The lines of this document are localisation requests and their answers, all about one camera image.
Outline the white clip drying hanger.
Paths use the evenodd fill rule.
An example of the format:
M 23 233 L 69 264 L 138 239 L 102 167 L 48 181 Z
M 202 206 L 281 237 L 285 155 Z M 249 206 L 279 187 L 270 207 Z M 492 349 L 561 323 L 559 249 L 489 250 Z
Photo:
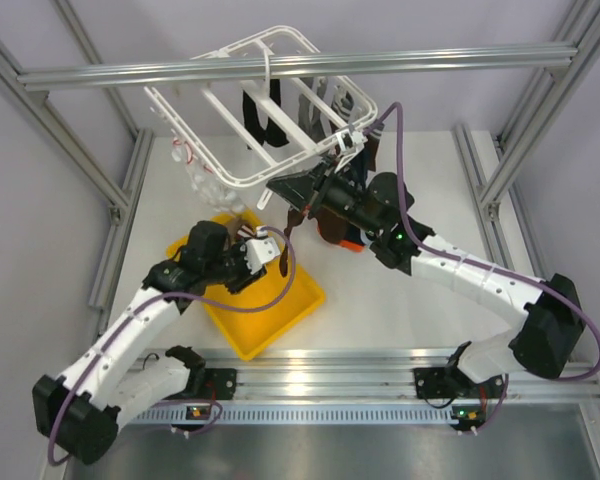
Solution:
M 318 51 L 299 30 L 275 26 L 203 57 L 252 58 L 267 54 L 306 55 Z M 313 78 L 314 90 L 318 80 L 326 80 L 324 99 L 310 90 L 302 78 Z M 336 86 L 349 91 L 355 101 L 348 123 L 331 108 Z M 232 214 L 240 214 L 246 209 L 242 191 L 264 188 L 270 179 L 292 173 L 310 160 L 333 155 L 338 160 L 337 168 L 343 168 L 354 156 L 337 154 L 334 133 L 349 125 L 363 133 L 378 116 L 376 102 L 347 76 L 252 79 L 224 84 L 208 81 L 197 90 L 212 124 L 229 131 L 227 147 L 207 143 L 158 88 L 147 86 L 144 92 L 151 102 L 152 112 L 173 134 L 172 157 L 183 165 L 194 194 L 209 207 Z M 269 127 L 268 143 L 260 145 L 244 128 L 243 91 L 255 101 L 261 125 Z M 300 95 L 307 97 L 321 111 L 326 138 L 319 143 L 298 126 Z

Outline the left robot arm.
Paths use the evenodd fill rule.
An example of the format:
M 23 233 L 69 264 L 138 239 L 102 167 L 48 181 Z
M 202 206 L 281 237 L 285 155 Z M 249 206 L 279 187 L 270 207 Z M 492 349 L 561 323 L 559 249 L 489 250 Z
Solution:
M 194 397 L 205 388 L 205 361 L 176 345 L 138 374 L 137 357 L 206 291 L 236 295 L 258 282 L 280 255 L 279 230 L 258 226 L 251 235 L 199 221 L 174 254 L 154 264 L 118 319 L 71 365 L 41 376 L 32 388 L 37 431 L 46 438 L 48 465 L 70 458 L 89 465 L 102 458 L 119 432 L 162 400 Z

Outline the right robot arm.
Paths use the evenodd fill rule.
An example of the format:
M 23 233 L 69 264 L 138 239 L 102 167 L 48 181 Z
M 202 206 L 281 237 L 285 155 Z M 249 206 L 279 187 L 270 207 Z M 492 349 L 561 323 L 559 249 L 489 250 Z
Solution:
M 519 275 L 457 248 L 408 215 L 413 199 L 393 172 L 362 187 L 320 164 L 266 186 L 307 217 L 326 210 L 359 228 L 386 268 L 443 286 L 507 323 L 505 332 L 465 342 L 449 358 L 446 382 L 456 395 L 470 396 L 484 381 L 519 371 L 548 380 L 561 376 L 585 327 L 570 279 Z

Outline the grey sock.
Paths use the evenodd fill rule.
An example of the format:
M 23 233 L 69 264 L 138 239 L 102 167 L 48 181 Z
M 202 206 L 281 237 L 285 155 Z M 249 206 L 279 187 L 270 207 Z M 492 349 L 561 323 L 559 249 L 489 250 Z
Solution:
M 314 90 L 313 78 L 302 78 L 301 81 L 310 89 Z M 314 90 L 315 94 L 323 100 L 327 91 L 327 81 L 318 80 Z M 298 126 L 316 143 L 324 140 L 326 134 L 321 120 L 321 111 L 304 95 L 298 98 Z

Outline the yellow plastic tray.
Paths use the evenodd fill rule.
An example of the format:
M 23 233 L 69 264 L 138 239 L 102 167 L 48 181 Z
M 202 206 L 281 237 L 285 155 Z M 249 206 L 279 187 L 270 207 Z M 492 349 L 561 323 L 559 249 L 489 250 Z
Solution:
M 237 313 L 205 304 L 207 315 L 228 344 L 244 360 L 250 361 L 296 324 L 314 313 L 326 295 L 318 283 L 301 266 L 285 278 L 279 262 L 267 268 L 266 275 L 239 294 L 230 294 L 224 286 L 207 288 L 204 297 L 233 307 L 255 308 L 273 300 L 292 279 L 290 290 L 279 303 L 257 313 Z

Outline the navy orange underwear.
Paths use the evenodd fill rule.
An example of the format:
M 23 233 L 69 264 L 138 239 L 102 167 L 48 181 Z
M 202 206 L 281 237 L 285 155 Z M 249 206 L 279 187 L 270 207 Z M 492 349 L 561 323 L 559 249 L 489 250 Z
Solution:
M 369 174 L 369 170 L 366 168 L 366 156 L 363 151 L 348 164 L 343 174 L 349 182 L 360 188 L 367 184 Z M 350 224 L 346 240 L 351 247 L 351 249 L 347 250 L 354 253 L 360 253 L 363 250 L 364 242 L 362 241 L 361 232 L 358 227 Z

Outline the black sock left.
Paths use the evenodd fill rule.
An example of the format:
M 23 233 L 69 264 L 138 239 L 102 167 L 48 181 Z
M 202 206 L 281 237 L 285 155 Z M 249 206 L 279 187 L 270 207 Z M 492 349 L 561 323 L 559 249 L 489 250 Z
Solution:
M 260 123 L 255 101 L 246 92 L 242 92 L 242 114 L 244 128 L 260 144 L 269 142 L 269 127 Z

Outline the aluminium crossbar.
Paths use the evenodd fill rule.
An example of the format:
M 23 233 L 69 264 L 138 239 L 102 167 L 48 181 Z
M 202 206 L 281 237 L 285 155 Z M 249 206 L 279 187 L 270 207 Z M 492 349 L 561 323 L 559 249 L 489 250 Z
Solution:
M 376 53 L 267 54 L 252 58 L 212 56 L 179 62 L 35 69 L 19 74 L 17 80 L 33 92 L 187 81 L 568 67 L 577 53 L 577 47 L 568 42 L 549 42 Z

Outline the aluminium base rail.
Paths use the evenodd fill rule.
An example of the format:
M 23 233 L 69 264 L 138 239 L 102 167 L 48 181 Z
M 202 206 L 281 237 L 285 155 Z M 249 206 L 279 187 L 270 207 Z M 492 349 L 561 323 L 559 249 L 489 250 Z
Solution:
M 211 368 L 237 371 L 236 401 L 410 402 L 413 370 L 446 363 L 453 349 L 273 349 L 248 362 L 229 349 L 194 348 Z M 508 403 L 600 402 L 597 379 L 558 382 L 525 372 L 509 376 Z

